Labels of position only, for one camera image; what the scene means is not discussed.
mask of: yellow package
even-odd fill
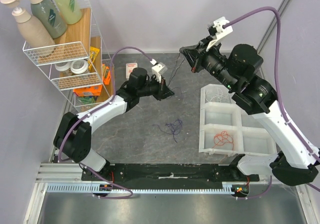
[[[99,48],[90,46],[90,60],[91,60],[91,63],[89,64],[89,70],[91,70],[92,63],[94,63],[96,57],[98,56],[99,51],[100,51]]]

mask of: pump dispenser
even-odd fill
[[[54,40],[39,21],[38,18],[31,15],[26,9],[19,7],[21,0],[0,0],[0,2],[9,8],[13,8],[12,15],[17,22],[17,27],[23,38],[32,48],[41,48],[36,50],[39,56],[46,57],[50,55],[55,47]]]
[[[30,0],[32,14],[40,20],[53,39],[67,30],[67,24],[61,18],[51,0]]]

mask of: white plastic tray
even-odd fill
[[[215,135],[226,131],[233,144],[216,145]],[[277,152],[269,133],[231,99],[223,85],[201,88],[199,152],[223,154],[270,155]]]

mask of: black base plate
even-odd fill
[[[222,182],[246,182],[247,176],[234,165],[221,164],[123,164],[105,166],[99,174],[129,189],[221,189]],[[250,175],[258,182],[259,175]],[[82,172],[82,181],[101,181],[91,171]]]

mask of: metal floor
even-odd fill
[[[251,185],[252,194],[266,187]],[[143,194],[102,200],[90,194],[46,193],[38,224],[305,224],[297,193],[272,186],[262,198]]]

